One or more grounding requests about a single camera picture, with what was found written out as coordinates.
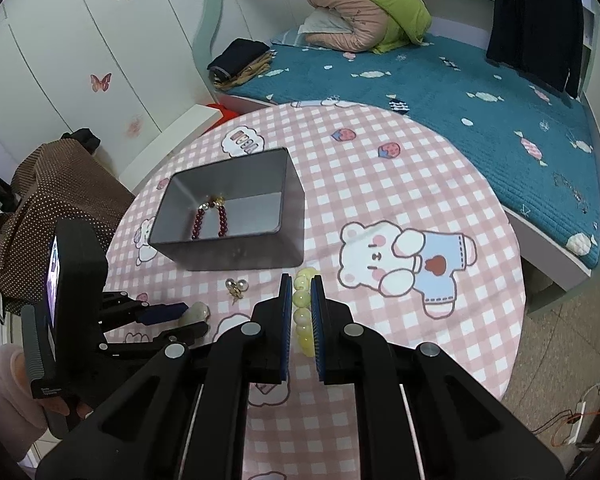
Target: yellow bead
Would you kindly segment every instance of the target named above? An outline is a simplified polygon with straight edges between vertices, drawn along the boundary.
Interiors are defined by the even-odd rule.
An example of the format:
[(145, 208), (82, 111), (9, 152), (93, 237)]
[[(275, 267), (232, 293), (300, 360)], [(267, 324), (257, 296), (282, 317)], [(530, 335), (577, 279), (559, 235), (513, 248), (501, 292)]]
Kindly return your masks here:
[(307, 290), (296, 290), (292, 300), (298, 308), (309, 308), (311, 306), (311, 294)]
[(294, 321), (296, 322), (296, 325), (312, 326), (311, 312), (307, 308), (298, 308), (294, 312)]
[(309, 325), (298, 325), (296, 324), (296, 334), (298, 337), (303, 338), (314, 338), (314, 327)]
[(301, 337), (299, 339), (300, 348), (302, 353), (307, 357), (315, 357), (315, 348), (314, 348), (314, 340), (308, 339), (305, 337)]
[(311, 280), (306, 276), (298, 276), (294, 279), (294, 287), (296, 290), (309, 290), (311, 287)]
[(312, 277), (314, 277), (316, 274), (318, 274), (318, 271), (315, 270), (313, 267), (305, 267), (304, 269), (298, 270), (296, 278), (298, 276), (305, 276), (309, 279), (309, 281), (311, 281)]

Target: red beaded bracelet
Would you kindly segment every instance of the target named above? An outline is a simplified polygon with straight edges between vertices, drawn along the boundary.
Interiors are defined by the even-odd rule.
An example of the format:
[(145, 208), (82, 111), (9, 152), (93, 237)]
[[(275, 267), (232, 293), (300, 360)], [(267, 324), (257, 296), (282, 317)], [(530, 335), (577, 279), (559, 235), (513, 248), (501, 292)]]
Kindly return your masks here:
[(198, 211), (196, 212), (196, 218), (193, 222), (193, 229), (191, 231), (191, 239), (197, 240), (200, 236), (200, 228), (202, 227), (202, 217), (205, 215), (205, 212), (215, 207), (218, 209), (218, 215), (220, 217), (220, 230), (218, 231), (218, 236), (223, 237), (226, 235), (228, 231), (228, 225), (226, 223), (226, 209), (224, 209), (224, 198), (210, 198), (207, 202), (201, 204), (198, 207)]

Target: red butterfly decal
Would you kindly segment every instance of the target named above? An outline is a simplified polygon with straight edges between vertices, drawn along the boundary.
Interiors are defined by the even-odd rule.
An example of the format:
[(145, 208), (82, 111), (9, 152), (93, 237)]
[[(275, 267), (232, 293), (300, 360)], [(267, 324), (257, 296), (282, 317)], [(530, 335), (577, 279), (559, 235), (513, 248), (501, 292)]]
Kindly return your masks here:
[(106, 76), (102, 78), (102, 81), (98, 79), (96, 76), (91, 74), (91, 88), (93, 88), (94, 92), (98, 90), (102, 90), (106, 92), (109, 89), (109, 83), (111, 82), (111, 72), (109, 72)]

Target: brown polka dot fabric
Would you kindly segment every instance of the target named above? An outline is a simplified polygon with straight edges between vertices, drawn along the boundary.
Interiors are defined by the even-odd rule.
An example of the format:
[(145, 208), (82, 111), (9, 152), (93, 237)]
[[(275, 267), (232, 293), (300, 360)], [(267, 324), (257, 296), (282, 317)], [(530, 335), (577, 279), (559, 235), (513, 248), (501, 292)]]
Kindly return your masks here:
[(134, 197), (73, 139), (43, 144), (11, 183), (22, 200), (0, 214), (0, 292), (6, 310), (43, 299), (50, 244), (59, 218), (83, 218), (107, 250)]

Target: power strip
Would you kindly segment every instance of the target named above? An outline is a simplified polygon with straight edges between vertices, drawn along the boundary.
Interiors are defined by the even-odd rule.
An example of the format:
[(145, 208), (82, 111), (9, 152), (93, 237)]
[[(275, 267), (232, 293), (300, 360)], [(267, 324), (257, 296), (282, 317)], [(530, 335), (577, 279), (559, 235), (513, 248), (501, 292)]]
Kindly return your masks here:
[(579, 402), (576, 404), (576, 411), (573, 415), (580, 414), (580, 418), (571, 425), (571, 434), (567, 440), (567, 444), (575, 444), (578, 440), (578, 433), (580, 433), (580, 427), (582, 426), (582, 419), (584, 418), (584, 407), (586, 402)]

